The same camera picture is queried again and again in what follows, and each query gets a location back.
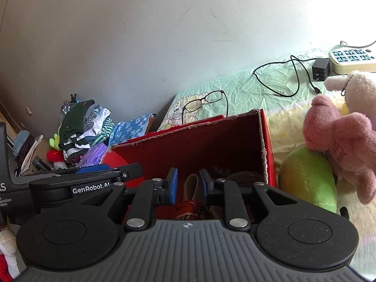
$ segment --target pink plush toy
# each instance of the pink plush toy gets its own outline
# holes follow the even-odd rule
[[[356,186],[362,204],[376,194],[376,132],[370,120],[357,112],[340,116],[332,101],[324,95],[312,100],[303,123],[307,147],[326,152],[333,173]]]

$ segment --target purple package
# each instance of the purple package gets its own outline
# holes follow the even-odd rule
[[[90,147],[87,153],[82,157],[78,163],[78,167],[92,166],[100,164],[102,158],[106,154],[107,146],[104,143],[99,143]]]

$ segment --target metal screw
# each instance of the metal screw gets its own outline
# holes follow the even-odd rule
[[[140,228],[145,224],[145,221],[142,218],[130,218],[127,220],[127,225],[133,228]]]
[[[248,222],[244,218],[233,218],[230,220],[230,225],[235,227],[235,228],[243,228],[247,226]]]

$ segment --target bed sheet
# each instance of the bed sheet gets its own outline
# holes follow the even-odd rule
[[[327,56],[328,51],[314,50],[299,54],[298,58],[326,58]],[[312,63],[313,61],[305,63],[310,74]],[[182,108],[187,102],[202,98],[214,90],[224,90],[229,101],[229,115],[245,113],[254,108],[266,111],[276,173],[278,173],[283,158],[294,145],[304,145],[303,120],[311,106],[312,99],[316,96],[308,84],[304,69],[300,65],[297,65],[297,68],[300,90],[293,98],[276,96],[272,91],[264,88],[252,75],[253,69],[218,78],[183,91],[175,96],[159,130],[181,125]],[[291,63],[266,66],[257,73],[262,82],[282,93],[292,94],[297,88],[297,79]],[[328,92],[323,82],[314,81],[313,84],[323,94],[328,95],[338,109],[342,108],[344,99],[340,92]],[[216,115],[225,115],[225,113],[225,98],[215,103],[203,102],[199,110],[192,113],[185,112],[183,122],[186,124]],[[373,281],[376,278],[376,201],[367,206],[362,205],[357,199],[355,188],[346,181],[340,181],[337,184],[337,193],[338,213],[341,207],[346,206],[350,220],[357,227],[360,235],[360,244],[351,267],[366,279]]]

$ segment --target black glasses frame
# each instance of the black glasses frame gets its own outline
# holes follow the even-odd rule
[[[207,98],[209,95],[211,95],[212,93],[215,93],[215,92],[220,92],[220,93],[221,93],[221,98],[218,99],[218,100],[216,100],[216,101],[213,101],[213,102],[208,102],[208,100],[207,100],[206,98]],[[203,98],[198,98],[198,99],[196,99],[196,100],[189,101],[187,104],[184,105],[184,107],[183,107],[183,109],[182,109],[182,125],[184,124],[184,123],[183,123],[183,121],[184,121],[184,110],[189,111],[189,110],[187,109],[187,105],[189,105],[189,104],[192,103],[192,102],[200,101],[200,102],[201,102],[200,107],[197,108],[197,109],[195,109],[195,110],[193,110],[193,111],[197,111],[197,110],[199,110],[199,109],[202,107],[202,101],[203,101],[203,100],[206,100],[206,102],[208,102],[208,103],[215,103],[215,102],[218,102],[218,101],[222,100],[222,99],[223,99],[223,96],[226,98],[226,103],[227,103],[226,117],[228,117],[228,116],[229,116],[229,100],[227,99],[226,93],[225,93],[223,90],[215,90],[215,91],[212,91],[212,92],[206,94],[206,96],[204,96]]]

